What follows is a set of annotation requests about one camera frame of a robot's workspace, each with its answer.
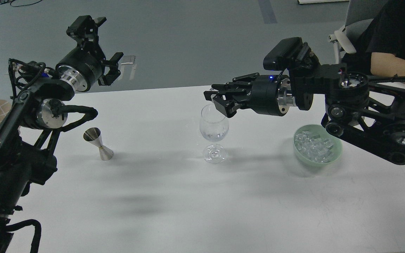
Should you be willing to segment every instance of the jigger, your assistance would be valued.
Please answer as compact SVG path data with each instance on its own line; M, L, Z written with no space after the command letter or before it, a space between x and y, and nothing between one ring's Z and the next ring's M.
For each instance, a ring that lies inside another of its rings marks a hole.
M114 151L103 145L101 131L99 128L89 128L84 132L84 140L99 148L99 156L101 160L108 161L114 156Z

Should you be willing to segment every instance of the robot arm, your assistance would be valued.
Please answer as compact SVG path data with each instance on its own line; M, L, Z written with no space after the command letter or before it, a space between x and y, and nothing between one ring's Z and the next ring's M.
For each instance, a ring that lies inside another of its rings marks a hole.
M9 76L13 87L13 105L0 124L0 253L5 252L13 234L23 226L34 225L36 234L32 251L38 250L40 223L29 220L6 226L9 215L21 210L18 199L28 194L31 183L45 184L57 171L57 159L53 155L61 132L72 130L93 120L98 112L91 107L65 105L62 101L73 98L75 91L85 92L98 81L99 85L111 85L120 75L118 61L123 53L116 53L110 60L98 44L98 27L106 18L93 20L81 16L66 33L77 41L55 69L44 63L24 63L9 60ZM79 112L84 116L64 125L68 113ZM43 130L34 145L23 142L18 128ZM44 143L49 137L45 149Z
M284 116L289 107L309 110L313 94L324 94L326 113L321 125L346 142L389 162L405 165L405 89L378 82L405 82L405 77L370 78L347 72L346 64L320 65L299 37L280 41L263 62L279 75L254 73L205 91L218 111L233 117L238 109ZM289 76L283 75L288 70ZM370 98L370 92L393 97L391 105Z

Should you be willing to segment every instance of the chair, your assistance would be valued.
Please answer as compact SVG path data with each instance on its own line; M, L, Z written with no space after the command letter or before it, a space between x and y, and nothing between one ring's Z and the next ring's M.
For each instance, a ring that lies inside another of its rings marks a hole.
M341 52L353 54L356 50L353 43L368 28L388 0L350 0L345 24L329 35L333 43L335 63L342 60Z

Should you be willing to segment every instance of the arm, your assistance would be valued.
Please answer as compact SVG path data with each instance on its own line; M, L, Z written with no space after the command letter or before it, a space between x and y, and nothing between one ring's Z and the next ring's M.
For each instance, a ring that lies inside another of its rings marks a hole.
M405 60L392 53L371 53L371 73L381 77L405 76Z

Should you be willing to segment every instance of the glass base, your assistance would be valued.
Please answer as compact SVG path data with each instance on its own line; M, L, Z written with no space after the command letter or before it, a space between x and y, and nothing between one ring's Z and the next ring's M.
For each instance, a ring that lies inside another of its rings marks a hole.
M207 162L217 164L226 159L226 150L219 144L211 144L204 149L202 155Z

